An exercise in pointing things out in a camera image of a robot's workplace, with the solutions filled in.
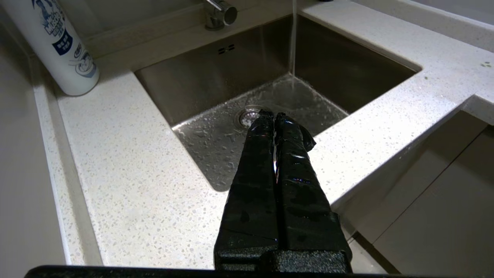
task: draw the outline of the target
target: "white speckled countertop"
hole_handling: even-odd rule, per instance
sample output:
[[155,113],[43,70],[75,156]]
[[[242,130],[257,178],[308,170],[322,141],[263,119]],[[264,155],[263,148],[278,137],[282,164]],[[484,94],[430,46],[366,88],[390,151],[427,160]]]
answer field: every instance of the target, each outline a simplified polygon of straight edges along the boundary
[[[104,265],[213,268],[227,193],[211,188],[133,71],[247,29],[249,15],[282,13],[253,8],[217,33],[198,26],[110,54],[90,93],[59,97]],[[494,124],[494,67],[481,66],[494,53],[347,0],[300,13],[422,68],[316,137],[309,154],[331,203],[458,109]]]

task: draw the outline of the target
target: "sink drain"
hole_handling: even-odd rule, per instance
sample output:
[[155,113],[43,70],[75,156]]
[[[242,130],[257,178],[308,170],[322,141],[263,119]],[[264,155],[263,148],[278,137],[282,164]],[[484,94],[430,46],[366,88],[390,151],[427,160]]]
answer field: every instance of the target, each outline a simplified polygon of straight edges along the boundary
[[247,105],[242,108],[235,116],[235,126],[238,128],[249,129],[252,123],[259,118],[261,109],[268,110],[260,105]]

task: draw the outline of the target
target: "stainless steel sink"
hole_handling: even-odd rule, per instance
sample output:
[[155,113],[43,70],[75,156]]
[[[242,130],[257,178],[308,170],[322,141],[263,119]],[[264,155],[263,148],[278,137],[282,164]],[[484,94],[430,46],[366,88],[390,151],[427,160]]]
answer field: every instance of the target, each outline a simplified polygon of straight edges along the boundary
[[136,72],[217,191],[229,189],[259,109],[285,112],[315,136],[415,74],[299,17],[294,76],[291,26],[285,17]]

